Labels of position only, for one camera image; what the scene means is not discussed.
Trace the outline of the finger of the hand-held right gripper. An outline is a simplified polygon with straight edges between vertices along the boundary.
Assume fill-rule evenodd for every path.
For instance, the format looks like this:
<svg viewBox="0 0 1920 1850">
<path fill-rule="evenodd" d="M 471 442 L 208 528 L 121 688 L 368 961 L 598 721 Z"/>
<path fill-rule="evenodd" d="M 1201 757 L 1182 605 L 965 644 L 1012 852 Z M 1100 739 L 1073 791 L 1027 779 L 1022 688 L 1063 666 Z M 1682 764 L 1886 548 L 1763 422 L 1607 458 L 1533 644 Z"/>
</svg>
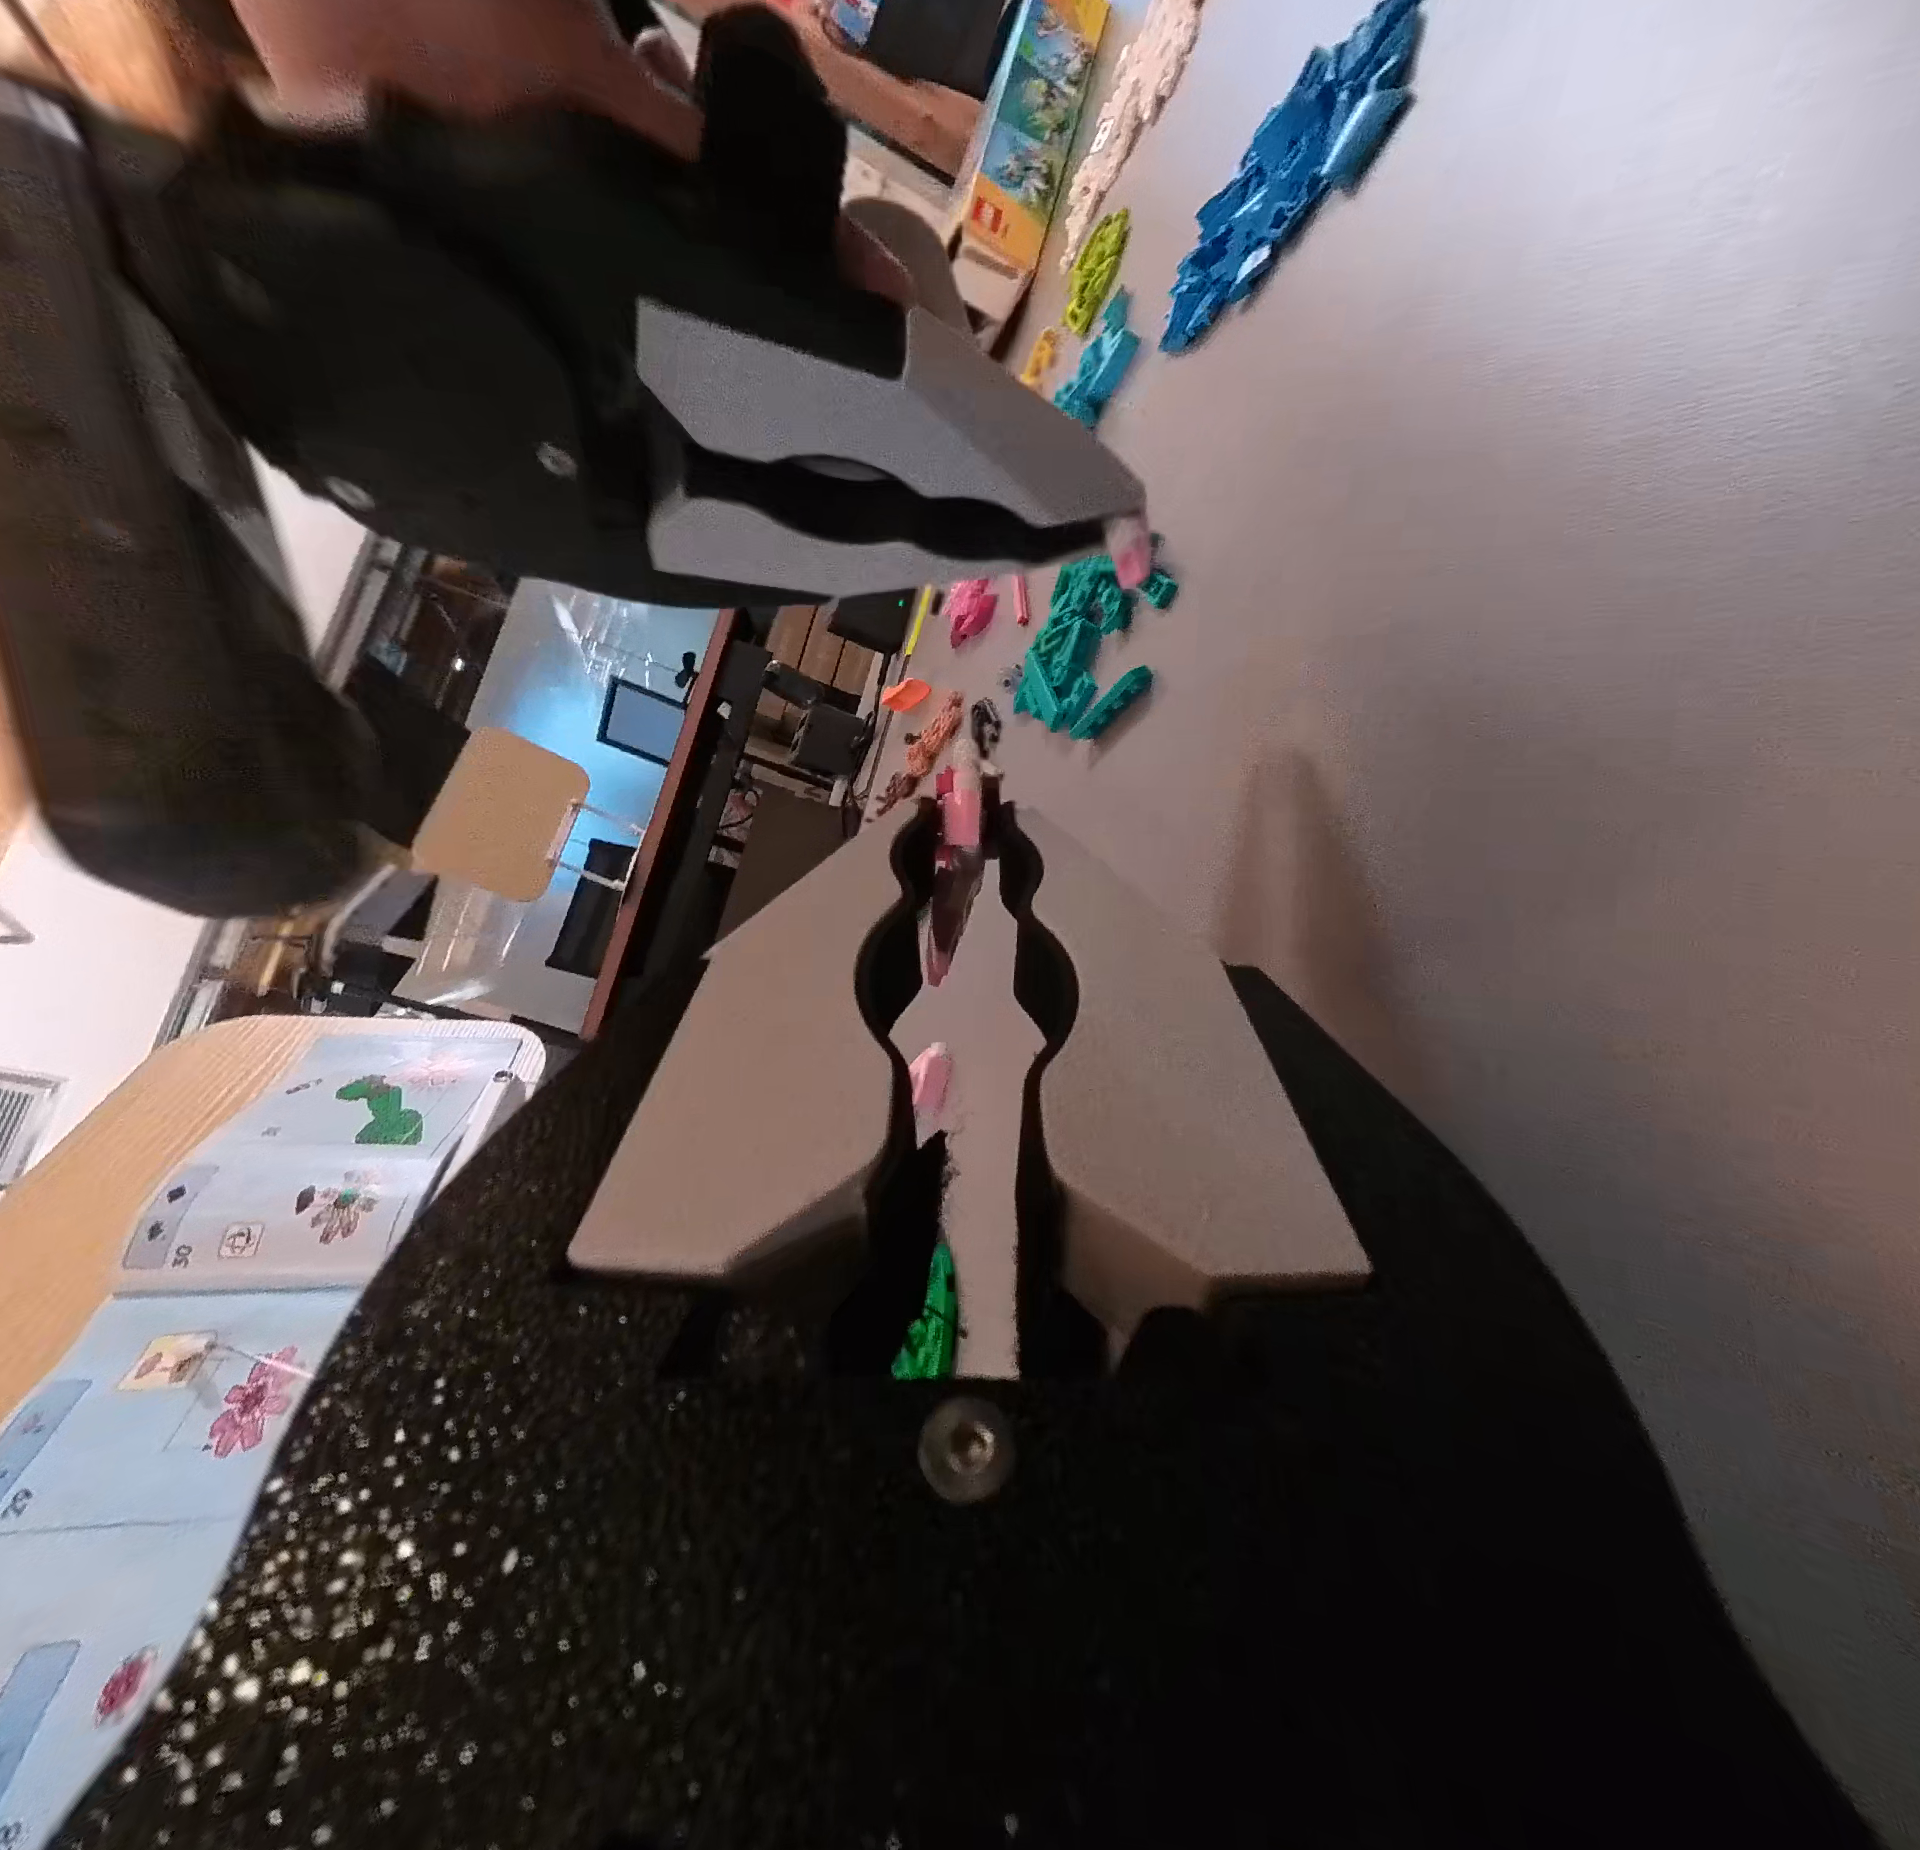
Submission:
<svg viewBox="0 0 1920 1850">
<path fill-rule="evenodd" d="M 1098 436 L 917 305 L 880 377 L 663 303 L 637 305 L 637 377 L 709 452 L 837 459 L 1038 525 L 1137 518 L 1140 477 Z"/>
<path fill-rule="evenodd" d="M 1117 480 L 1071 485 L 1027 510 L 897 480 L 777 480 L 772 491 L 771 508 L 736 486 L 658 495 L 655 565 L 664 576 L 840 599 L 1056 563 L 1091 552 L 1121 514 Z"/>
</svg>

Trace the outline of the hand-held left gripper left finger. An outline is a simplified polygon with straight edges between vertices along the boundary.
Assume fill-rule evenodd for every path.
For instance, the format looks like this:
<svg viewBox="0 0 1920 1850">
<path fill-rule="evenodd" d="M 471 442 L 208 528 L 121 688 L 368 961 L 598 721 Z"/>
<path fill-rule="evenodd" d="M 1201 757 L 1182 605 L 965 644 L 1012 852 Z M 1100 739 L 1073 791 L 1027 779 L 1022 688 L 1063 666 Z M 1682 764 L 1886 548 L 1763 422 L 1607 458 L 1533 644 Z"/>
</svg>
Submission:
<svg viewBox="0 0 1920 1850">
<path fill-rule="evenodd" d="M 566 1243 L 589 1285 L 790 1319 L 888 1371 L 926 1288 L 926 1140 L 893 1025 L 923 988 L 926 807 L 718 939 Z"/>
</svg>

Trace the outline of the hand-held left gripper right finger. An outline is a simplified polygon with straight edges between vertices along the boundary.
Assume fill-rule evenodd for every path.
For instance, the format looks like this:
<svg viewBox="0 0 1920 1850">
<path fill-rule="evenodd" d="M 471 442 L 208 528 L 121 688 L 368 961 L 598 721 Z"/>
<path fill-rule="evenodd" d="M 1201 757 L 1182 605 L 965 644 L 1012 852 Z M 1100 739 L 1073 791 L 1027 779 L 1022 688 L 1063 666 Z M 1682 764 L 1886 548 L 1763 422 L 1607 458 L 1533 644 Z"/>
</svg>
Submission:
<svg viewBox="0 0 1920 1850">
<path fill-rule="evenodd" d="M 1023 1378 L 1100 1373 L 1158 1313 L 1367 1285 L 1373 1264 L 1223 959 L 1033 805 L 995 813 L 1022 1080 Z"/>
</svg>

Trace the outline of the pink tan lego flower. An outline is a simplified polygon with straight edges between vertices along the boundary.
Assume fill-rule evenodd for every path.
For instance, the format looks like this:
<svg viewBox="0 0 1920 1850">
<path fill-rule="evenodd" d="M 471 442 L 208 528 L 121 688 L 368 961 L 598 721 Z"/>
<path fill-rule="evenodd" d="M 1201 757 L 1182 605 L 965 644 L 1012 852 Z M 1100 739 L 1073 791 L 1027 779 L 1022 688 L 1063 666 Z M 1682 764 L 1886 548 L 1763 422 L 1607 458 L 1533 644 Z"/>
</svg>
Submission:
<svg viewBox="0 0 1920 1850">
<path fill-rule="evenodd" d="M 995 773 L 976 757 L 957 757 L 945 765 L 934 785 L 938 805 L 938 844 L 934 888 L 923 921 L 924 985 L 938 988 L 971 921 L 979 893 L 995 805 Z"/>
</svg>

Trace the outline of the pile of orange lego pieces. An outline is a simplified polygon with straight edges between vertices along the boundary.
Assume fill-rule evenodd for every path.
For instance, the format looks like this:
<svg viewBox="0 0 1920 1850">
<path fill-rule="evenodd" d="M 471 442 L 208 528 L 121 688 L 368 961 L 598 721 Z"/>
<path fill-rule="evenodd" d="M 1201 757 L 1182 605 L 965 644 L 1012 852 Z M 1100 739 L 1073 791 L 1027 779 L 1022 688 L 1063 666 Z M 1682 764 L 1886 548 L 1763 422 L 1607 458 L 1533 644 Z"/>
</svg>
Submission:
<svg viewBox="0 0 1920 1850">
<path fill-rule="evenodd" d="M 949 688 L 924 728 L 914 733 L 901 765 L 877 798 L 877 815 L 889 813 L 893 805 L 908 802 L 920 791 L 923 782 L 934 773 L 938 757 L 946 753 L 953 733 L 962 725 L 965 710 L 965 693 L 961 688 Z"/>
</svg>

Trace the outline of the pile of light turquoise lego pieces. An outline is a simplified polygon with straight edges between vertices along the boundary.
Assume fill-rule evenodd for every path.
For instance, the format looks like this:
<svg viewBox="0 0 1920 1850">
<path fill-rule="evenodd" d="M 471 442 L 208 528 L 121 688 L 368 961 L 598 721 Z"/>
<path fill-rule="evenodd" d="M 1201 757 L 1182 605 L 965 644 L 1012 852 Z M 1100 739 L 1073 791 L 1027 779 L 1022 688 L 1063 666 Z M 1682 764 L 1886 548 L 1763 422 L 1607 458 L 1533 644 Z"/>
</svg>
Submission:
<svg viewBox="0 0 1920 1850">
<path fill-rule="evenodd" d="M 1132 323 L 1132 290 L 1118 285 L 1106 301 L 1074 370 L 1054 390 L 1053 403 L 1085 430 L 1096 430 L 1126 383 L 1140 350 Z"/>
</svg>

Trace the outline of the green lego plant base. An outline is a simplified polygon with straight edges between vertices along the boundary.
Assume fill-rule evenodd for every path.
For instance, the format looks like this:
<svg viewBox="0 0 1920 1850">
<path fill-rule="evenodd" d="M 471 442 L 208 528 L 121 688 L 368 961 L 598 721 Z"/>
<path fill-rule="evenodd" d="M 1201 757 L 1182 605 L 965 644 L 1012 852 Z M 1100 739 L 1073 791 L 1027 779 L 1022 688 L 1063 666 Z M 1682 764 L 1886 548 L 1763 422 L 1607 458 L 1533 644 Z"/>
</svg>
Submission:
<svg viewBox="0 0 1920 1850">
<path fill-rule="evenodd" d="M 946 1237 L 938 1237 L 926 1269 L 920 1313 L 908 1323 L 892 1362 L 899 1382 L 945 1382 L 956 1367 L 962 1316 L 956 1264 Z"/>
</svg>

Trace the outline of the pile of lime lego pieces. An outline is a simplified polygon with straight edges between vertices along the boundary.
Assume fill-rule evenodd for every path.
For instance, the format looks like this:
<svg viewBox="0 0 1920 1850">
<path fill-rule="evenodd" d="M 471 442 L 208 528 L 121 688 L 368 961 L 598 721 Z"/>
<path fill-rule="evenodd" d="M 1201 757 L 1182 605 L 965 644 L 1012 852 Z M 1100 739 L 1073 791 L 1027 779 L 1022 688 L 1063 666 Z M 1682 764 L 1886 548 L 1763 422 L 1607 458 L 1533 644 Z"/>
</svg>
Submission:
<svg viewBox="0 0 1920 1850">
<path fill-rule="evenodd" d="M 1129 236 L 1132 212 L 1128 207 L 1109 208 L 1073 256 L 1061 310 L 1061 323 L 1073 336 L 1091 339 L 1093 325 L 1113 301 Z"/>
</svg>

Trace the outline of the colourful lego box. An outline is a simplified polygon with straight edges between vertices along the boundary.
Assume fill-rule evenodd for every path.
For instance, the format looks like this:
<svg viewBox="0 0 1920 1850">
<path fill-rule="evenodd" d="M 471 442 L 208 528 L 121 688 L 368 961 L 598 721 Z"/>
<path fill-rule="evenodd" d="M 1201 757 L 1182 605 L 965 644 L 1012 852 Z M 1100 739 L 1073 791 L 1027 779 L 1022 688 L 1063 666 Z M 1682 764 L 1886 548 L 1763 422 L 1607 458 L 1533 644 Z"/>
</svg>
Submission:
<svg viewBox="0 0 1920 1850">
<path fill-rule="evenodd" d="M 1040 269 L 1108 10 L 1108 0 L 1019 1 L 952 186 L 962 253 L 1023 276 Z"/>
</svg>

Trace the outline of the pile of blue lego pieces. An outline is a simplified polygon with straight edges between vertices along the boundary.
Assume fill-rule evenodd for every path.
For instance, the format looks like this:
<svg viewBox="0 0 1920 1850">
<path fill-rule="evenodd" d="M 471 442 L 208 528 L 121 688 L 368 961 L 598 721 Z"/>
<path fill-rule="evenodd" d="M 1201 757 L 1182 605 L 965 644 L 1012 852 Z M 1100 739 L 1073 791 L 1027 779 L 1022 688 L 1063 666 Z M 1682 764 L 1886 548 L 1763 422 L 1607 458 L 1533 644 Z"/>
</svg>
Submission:
<svg viewBox="0 0 1920 1850">
<path fill-rule="evenodd" d="M 1233 176 L 1194 215 L 1195 237 L 1168 293 L 1158 340 L 1182 355 L 1249 301 L 1296 236 L 1373 164 L 1404 109 L 1430 0 L 1380 0 L 1332 46 L 1316 46 L 1266 109 Z"/>
</svg>

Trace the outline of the lego instruction booklet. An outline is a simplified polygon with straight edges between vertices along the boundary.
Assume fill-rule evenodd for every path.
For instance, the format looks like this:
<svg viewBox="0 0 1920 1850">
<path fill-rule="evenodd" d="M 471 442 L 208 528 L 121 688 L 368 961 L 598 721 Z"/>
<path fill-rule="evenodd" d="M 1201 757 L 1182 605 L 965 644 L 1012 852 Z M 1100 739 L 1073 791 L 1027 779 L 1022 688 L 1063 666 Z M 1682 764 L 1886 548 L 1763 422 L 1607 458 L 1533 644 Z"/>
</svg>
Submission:
<svg viewBox="0 0 1920 1850">
<path fill-rule="evenodd" d="M 350 1310 L 543 1073 L 515 1023 L 324 1023 L 142 1207 L 5 1410 L 5 1845 L 46 1845 L 155 1703 Z"/>
</svg>

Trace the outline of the person's right hand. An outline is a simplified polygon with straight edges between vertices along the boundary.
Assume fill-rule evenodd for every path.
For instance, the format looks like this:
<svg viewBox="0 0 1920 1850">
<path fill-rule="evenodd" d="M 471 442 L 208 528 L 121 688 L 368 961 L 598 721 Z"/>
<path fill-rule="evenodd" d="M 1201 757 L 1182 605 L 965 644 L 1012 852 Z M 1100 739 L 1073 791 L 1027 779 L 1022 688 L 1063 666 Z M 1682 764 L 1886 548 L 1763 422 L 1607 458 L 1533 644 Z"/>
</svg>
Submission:
<svg viewBox="0 0 1920 1850">
<path fill-rule="evenodd" d="M 701 153 L 670 44 L 637 53 L 603 0 L 230 0 L 277 102 L 345 118 L 394 93 L 458 118 L 566 107 Z"/>
</svg>

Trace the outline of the dark office desk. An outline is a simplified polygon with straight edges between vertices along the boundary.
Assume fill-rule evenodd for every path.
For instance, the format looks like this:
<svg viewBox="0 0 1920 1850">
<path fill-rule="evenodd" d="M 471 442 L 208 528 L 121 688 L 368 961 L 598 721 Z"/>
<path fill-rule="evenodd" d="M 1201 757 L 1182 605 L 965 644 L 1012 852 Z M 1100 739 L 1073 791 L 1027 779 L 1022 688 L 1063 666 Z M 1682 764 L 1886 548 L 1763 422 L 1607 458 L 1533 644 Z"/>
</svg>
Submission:
<svg viewBox="0 0 1920 1850">
<path fill-rule="evenodd" d="M 609 1030 L 627 985 L 673 956 L 750 731 L 755 686 L 748 676 L 764 666 L 755 661 L 758 649 L 748 609 L 733 605 L 716 613 L 685 727 L 638 844 L 635 871 L 620 891 L 609 946 L 592 978 L 582 1043 Z"/>
</svg>

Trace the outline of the beige chair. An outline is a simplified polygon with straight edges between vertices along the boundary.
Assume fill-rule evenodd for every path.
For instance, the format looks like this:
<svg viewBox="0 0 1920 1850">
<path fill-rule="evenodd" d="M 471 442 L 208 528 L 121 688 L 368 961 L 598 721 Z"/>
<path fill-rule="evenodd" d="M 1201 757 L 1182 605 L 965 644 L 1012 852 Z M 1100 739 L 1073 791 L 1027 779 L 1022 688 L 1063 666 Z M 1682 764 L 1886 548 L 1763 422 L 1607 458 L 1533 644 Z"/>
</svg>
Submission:
<svg viewBox="0 0 1920 1850">
<path fill-rule="evenodd" d="M 537 902 L 589 796 L 580 762 L 507 728 L 473 728 L 407 847 L 409 862 L 507 902 Z"/>
</svg>

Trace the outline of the light wooden board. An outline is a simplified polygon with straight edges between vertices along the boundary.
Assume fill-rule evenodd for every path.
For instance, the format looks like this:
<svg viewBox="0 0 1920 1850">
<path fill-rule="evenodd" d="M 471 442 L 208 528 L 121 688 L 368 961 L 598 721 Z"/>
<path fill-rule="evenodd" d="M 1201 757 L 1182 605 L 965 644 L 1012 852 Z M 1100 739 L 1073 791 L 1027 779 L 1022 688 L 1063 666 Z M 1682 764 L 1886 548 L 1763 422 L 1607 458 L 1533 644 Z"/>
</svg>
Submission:
<svg viewBox="0 0 1920 1850">
<path fill-rule="evenodd" d="M 110 1292 L 147 1197 L 322 1033 L 317 1020 L 255 1016 L 175 1038 L 5 1192 L 5 1410 L 56 1367 Z"/>
</svg>

